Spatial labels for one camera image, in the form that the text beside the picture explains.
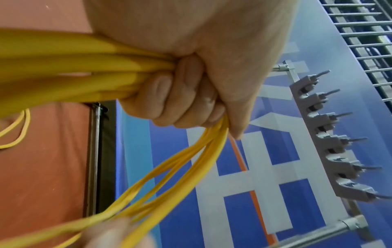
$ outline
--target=metal bar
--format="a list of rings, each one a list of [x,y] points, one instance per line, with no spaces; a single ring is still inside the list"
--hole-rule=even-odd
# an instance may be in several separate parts
[[[92,216],[97,213],[97,194],[98,194],[98,169],[100,163],[101,147],[101,117],[103,108],[101,104],[89,105],[90,110],[90,137],[89,137],[89,156],[88,156],[88,178],[87,178],[87,199],[85,216]]]
[[[373,84],[374,87],[382,87],[382,86],[388,86],[388,85],[392,85],[392,82]]]
[[[331,17],[338,17],[338,16],[378,16],[381,15],[382,12],[358,12],[358,13],[334,13],[328,14]]]
[[[391,25],[392,21],[375,21],[375,22],[336,22],[336,27],[356,27],[356,26],[379,26]]]
[[[352,33],[340,33],[343,37],[359,37],[359,36],[382,36],[392,34],[392,31],[381,31],[381,32],[352,32]]]
[[[374,70],[365,70],[366,73],[380,72],[380,71],[392,71],[392,67],[389,68],[380,68]]]
[[[304,235],[295,236],[293,238],[283,240],[282,242],[269,246],[269,248],[302,248],[312,244],[316,244],[325,239],[338,236],[348,231],[366,228],[368,226],[363,215],[348,218],[337,222],[334,225],[319,228],[313,232]]]
[[[324,7],[372,7],[375,3],[333,3],[323,4]]]
[[[371,43],[371,44],[348,45],[349,48],[384,47],[384,46],[392,46],[392,42],[390,42],[390,43]]]
[[[378,59],[378,58],[391,58],[392,54],[388,55],[377,55],[377,56],[368,56],[368,57],[357,57],[357,60],[366,60],[366,59]]]

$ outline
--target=bundle of yellow cables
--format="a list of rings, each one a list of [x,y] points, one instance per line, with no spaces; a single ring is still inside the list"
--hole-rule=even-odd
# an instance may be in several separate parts
[[[0,29],[0,118],[23,111],[19,118],[21,121],[26,115],[26,127],[30,115],[24,109],[32,106],[51,101],[97,102],[126,98],[139,90],[140,84],[150,73],[173,71],[174,67],[175,61],[171,57],[128,47],[95,35]],[[72,72],[94,74],[67,75]],[[0,248],[31,246],[58,235],[80,233],[99,222],[123,216],[139,223],[122,243],[122,247],[134,247],[192,191],[214,165],[225,144],[228,125],[227,118],[224,118],[206,129],[194,145],[154,168],[104,212],[0,241]],[[197,161],[172,188],[147,202],[199,152],[201,154]],[[150,192],[127,207],[147,181],[166,171],[168,173],[165,177]],[[79,236],[58,247],[67,247]]]

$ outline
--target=gray cable holder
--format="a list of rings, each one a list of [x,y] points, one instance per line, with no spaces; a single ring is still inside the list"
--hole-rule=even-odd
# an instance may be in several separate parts
[[[370,186],[355,183],[351,180],[358,178],[359,174],[366,170],[379,169],[380,167],[367,167],[358,160],[349,161],[347,158],[341,157],[347,146],[366,138],[350,139],[346,135],[339,136],[327,133],[334,128],[334,125],[339,122],[341,117],[351,114],[318,113],[328,101],[328,96],[340,91],[336,89],[327,93],[312,93],[314,87],[319,83],[319,77],[327,74],[329,71],[324,71],[317,75],[308,75],[299,79],[294,65],[289,60],[285,60],[283,64],[275,65],[272,71],[286,71],[292,80],[290,89],[293,98],[309,130],[336,196],[364,202],[377,198],[389,198],[379,195]]]

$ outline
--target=hand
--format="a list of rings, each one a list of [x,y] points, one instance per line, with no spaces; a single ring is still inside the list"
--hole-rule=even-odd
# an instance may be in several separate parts
[[[214,111],[222,112],[217,106],[222,101],[230,133],[239,138],[248,125],[259,88],[286,42],[298,0],[84,2],[95,31],[134,47],[185,57],[177,66],[170,90],[166,86],[166,91],[159,93],[159,103],[142,98],[151,97],[148,91],[160,91],[157,82],[171,78],[171,74],[154,75],[149,80],[150,89],[130,102],[122,101],[125,111],[151,118],[157,125],[189,127],[211,122]],[[189,61],[186,56],[192,54],[204,62],[210,82],[205,82],[200,63],[189,65],[194,77],[189,85],[182,78],[188,72],[184,69],[184,61]],[[219,100],[200,104],[200,89],[209,87],[208,92],[212,92],[210,83]]]
[[[123,239],[134,229],[127,218],[102,222],[82,232],[68,248],[120,248]],[[135,248],[156,248],[151,236],[145,236]]]

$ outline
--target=thick yellow cable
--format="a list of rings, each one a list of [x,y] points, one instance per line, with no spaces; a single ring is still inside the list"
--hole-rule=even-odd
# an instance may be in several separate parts
[[[151,73],[159,70],[173,71],[174,67],[175,60],[169,56],[128,47],[100,36],[0,30],[0,118],[51,101],[96,102],[126,98],[136,94]],[[95,74],[78,77],[64,75],[72,72]],[[24,114],[24,127],[20,137],[14,142],[23,139],[29,125],[30,113],[26,110]],[[23,116],[19,117],[10,127],[0,132],[0,136],[9,132],[22,119]],[[224,118],[206,129],[194,145],[154,168],[104,212],[0,241],[0,248],[28,247],[123,216],[131,217],[133,222],[140,222],[122,244],[122,247],[134,247],[193,190],[214,165],[225,144],[228,125],[228,119]],[[149,201],[184,164],[200,152],[194,165],[173,187]],[[164,172],[167,174],[150,192],[128,206],[147,181]],[[80,234],[74,236],[58,248],[68,246],[79,237]]]

